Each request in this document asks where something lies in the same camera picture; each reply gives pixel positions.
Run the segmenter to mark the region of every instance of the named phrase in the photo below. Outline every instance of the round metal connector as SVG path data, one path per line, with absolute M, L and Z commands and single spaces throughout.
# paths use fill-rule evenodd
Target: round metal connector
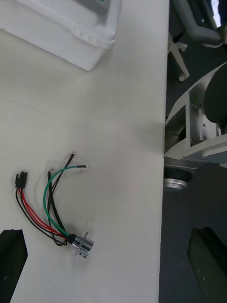
M 87 239 L 87 235 L 88 232 L 86 232 L 83 238 L 76 236 L 74 242 L 72 243 L 72 246 L 76 249 L 76 254 L 79 254 L 84 258 L 89 255 L 89 252 L 94 245 L 94 242 L 92 240 Z

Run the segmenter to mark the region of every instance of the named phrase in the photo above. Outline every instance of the black object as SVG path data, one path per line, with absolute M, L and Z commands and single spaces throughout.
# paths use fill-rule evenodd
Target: black object
M 227 302 L 227 248 L 211 228 L 193 228 L 188 258 L 206 303 Z
M 164 178 L 190 182 L 192 179 L 192 173 L 183 169 L 164 167 Z
M 22 230 L 5 230 L 0 235 L 0 302 L 9 303 L 27 260 Z
M 227 64 L 212 77 L 204 96 L 203 108 L 211 122 L 227 123 Z
M 27 182 L 27 172 L 22 171 L 20 175 L 16 175 L 15 187 L 24 189 Z

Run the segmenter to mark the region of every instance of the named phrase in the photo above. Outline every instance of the plastic container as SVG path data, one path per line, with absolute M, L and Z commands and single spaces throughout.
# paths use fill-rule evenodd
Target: plastic container
M 87 71 L 115 42 L 122 0 L 2 0 L 0 28 Z

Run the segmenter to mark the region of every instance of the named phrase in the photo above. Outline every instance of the wire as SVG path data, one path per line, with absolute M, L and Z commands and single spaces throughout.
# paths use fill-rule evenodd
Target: wire
M 48 229 L 54 233 L 56 233 L 59 236 L 62 236 L 62 234 L 60 234 L 59 232 L 57 232 L 56 230 L 54 230 L 53 228 L 49 227 L 45 222 L 43 222 L 40 217 L 35 213 L 35 211 L 32 209 L 32 207 L 28 204 L 28 202 L 25 199 L 25 195 L 24 192 L 22 191 L 22 199 L 24 201 L 25 207 L 26 209 L 29 211 L 31 217 L 33 218 L 33 220 L 35 221 L 35 223 L 37 225 L 39 225 L 40 227 L 43 227 L 44 229 Z
M 42 232 L 45 236 L 47 236 L 48 238 L 52 239 L 52 237 L 51 237 L 50 235 L 46 234 L 41 228 L 39 228 L 39 227 L 38 227 L 38 226 L 29 218 L 29 216 L 26 214 L 26 212 L 25 212 L 25 210 L 24 210 L 24 208 L 23 208 L 23 206 L 22 206 L 22 205 L 23 205 L 23 200 L 21 201 L 21 203 L 22 203 L 22 205 L 21 205 L 21 203 L 20 203 L 20 201 L 19 201 L 19 199 L 18 199 L 17 193 L 18 193 L 18 189 L 16 189 L 16 192 L 15 192 L 16 200 L 17 200 L 17 203 L 18 203 L 20 209 L 22 210 L 22 212 L 24 213 L 24 215 L 26 216 L 26 218 L 29 220 L 29 222 L 30 222 L 37 230 L 39 230 L 40 232 Z
M 72 159 L 74 158 L 74 156 L 75 156 L 75 154 L 72 153 L 71 156 L 70 156 L 70 158 L 68 159 L 68 161 L 67 161 L 65 167 L 68 167 L 68 166 L 69 166 L 69 164 L 71 163 L 71 161 L 72 161 Z M 63 174 L 63 172 L 61 172 L 61 174 L 57 177 L 55 183 L 53 184 L 53 187 L 52 187 L 52 182 L 50 182 L 50 185 L 49 185 L 49 197 L 48 197 L 48 201 L 47 201 L 47 211 L 48 211 L 48 213 L 50 214 L 50 208 L 51 208 L 51 206 L 52 206 L 53 212 L 54 212 L 54 215 L 55 215 L 55 218 L 56 218 L 56 220 L 57 220 L 59 226 L 60 226 L 63 230 L 65 230 L 65 227 L 64 227 L 63 223 L 61 222 L 61 219 L 60 219 L 60 217 L 59 217 L 59 215 L 58 215 L 58 211 L 57 211 L 57 209 L 56 209 L 56 206 L 55 206 L 55 203 L 54 203 L 54 199 L 53 199 L 54 191 L 55 191 L 55 189 L 56 189 L 56 187 L 57 187 L 57 185 L 58 185 L 58 182 L 59 182 L 59 180 L 60 180 L 62 174 Z M 48 171 L 48 172 L 47 172 L 47 177 L 48 177 L 48 180 L 50 180 L 50 178 L 51 178 L 51 171 Z M 48 219 L 48 222 L 49 222 L 49 226 L 52 227 L 50 219 Z M 67 244 L 68 244 L 67 241 L 65 241 L 63 244 L 59 244 L 58 242 L 56 242 L 56 241 L 55 241 L 55 236 L 54 236 L 53 233 L 52 233 L 52 238 L 53 238 L 53 240 L 54 240 L 54 242 L 55 242 L 55 244 L 56 244 L 57 246 L 62 246 L 62 245 L 67 245 Z
M 45 210 L 45 213 L 47 215 L 47 217 L 49 218 L 49 220 L 52 222 L 52 224 L 59 230 L 61 231 L 63 234 L 65 234 L 67 237 L 70 236 L 70 234 L 68 232 L 66 232 L 65 230 L 63 230 L 57 223 L 54 222 L 54 220 L 51 218 L 50 214 L 48 213 L 47 211 L 47 208 L 46 208 L 46 194 L 47 194 L 47 190 L 49 188 L 49 185 L 51 183 L 51 181 L 57 176 L 59 175 L 60 173 L 64 172 L 65 170 L 68 170 L 68 169 L 77 169 L 77 168 L 86 168 L 86 165 L 72 165 L 72 166 L 69 166 L 69 167 L 65 167 L 59 171 L 57 171 L 55 174 L 52 175 L 52 177 L 50 178 L 50 180 L 48 181 L 47 185 L 46 185 L 46 188 L 44 190 L 44 197 L 43 197 L 43 203 L 44 203 L 44 210 Z

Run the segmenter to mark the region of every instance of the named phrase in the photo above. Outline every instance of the white table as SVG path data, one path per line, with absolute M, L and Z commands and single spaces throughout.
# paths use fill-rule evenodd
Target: white table
M 85 72 L 0 34 L 0 231 L 22 229 L 28 259 L 12 303 L 158 302 L 168 0 L 124 0 L 114 50 Z M 55 202 L 69 232 L 86 231 L 74 257 L 37 231 L 15 201 L 15 173 L 43 217 L 50 167 L 71 151 Z

